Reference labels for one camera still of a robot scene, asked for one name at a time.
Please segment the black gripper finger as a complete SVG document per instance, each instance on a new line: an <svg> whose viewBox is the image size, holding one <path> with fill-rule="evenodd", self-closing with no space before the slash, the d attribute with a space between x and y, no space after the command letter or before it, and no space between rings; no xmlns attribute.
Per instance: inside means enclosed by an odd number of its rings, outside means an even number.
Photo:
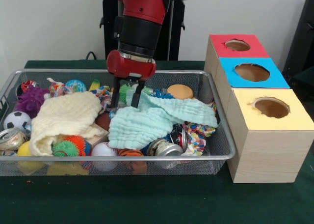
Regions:
<svg viewBox="0 0 314 224"><path fill-rule="evenodd" d="M134 108L138 107L141 92L145 86L145 81L138 81L138 86L135 89L135 93L133 94L132 101L131 101L131 106Z"/></svg>
<svg viewBox="0 0 314 224"><path fill-rule="evenodd" d="M118 102L119 102L119 92L120 92L120 87L121 87L121 78L119 77L114 77L114 81L113 81L113 93L112 93L112 97L111 97L111 104L110 107L116 108L118 106Z"/></svg>

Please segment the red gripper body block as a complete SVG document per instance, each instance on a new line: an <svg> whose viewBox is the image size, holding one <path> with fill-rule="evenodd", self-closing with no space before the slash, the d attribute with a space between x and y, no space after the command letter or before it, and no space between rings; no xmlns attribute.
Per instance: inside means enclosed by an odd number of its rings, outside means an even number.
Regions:
<svg viewBox="0 0 314 224"><path fill-rule="evenodd" d="M107 57L107 69L115 77L121 79L133 77L141 81L147 81L156 71L156 62L152 58L139 57L113 50Z"/></svg>

